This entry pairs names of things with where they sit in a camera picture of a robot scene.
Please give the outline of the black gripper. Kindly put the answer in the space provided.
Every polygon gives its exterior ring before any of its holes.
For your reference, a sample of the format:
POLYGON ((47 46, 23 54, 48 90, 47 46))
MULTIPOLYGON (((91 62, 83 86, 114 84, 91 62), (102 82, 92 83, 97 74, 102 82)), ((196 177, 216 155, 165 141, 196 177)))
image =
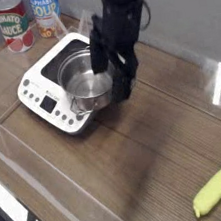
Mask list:
POLYGON ((90 36, 91 67, 95 74, 114 66, 112 98, 116 103, 128 100, 138 68, 134 44, 139 39, 145 0, 101 0, 102 18, 92 15, 90 36))

